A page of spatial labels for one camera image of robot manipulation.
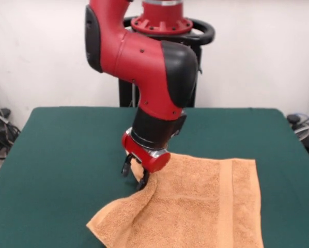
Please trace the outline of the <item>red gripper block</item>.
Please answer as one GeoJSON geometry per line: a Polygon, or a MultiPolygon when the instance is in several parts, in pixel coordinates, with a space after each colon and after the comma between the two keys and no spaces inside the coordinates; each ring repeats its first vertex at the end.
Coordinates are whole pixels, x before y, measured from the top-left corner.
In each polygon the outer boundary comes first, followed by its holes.
{"type": "Polygon", "coordinates": [[[150,173],[160,171],[165,167],[171,158],[171,154],[166,149],[151,150],[142,147],[132,139],[131,131],[132,128],[127,129],[122,136],[122,145],[128,155],[124,161],[121,173],[124,177],[128,176],[133,156],[140,161],[143,172],[136,190],[141,191],[147,185],[150,173]]]}

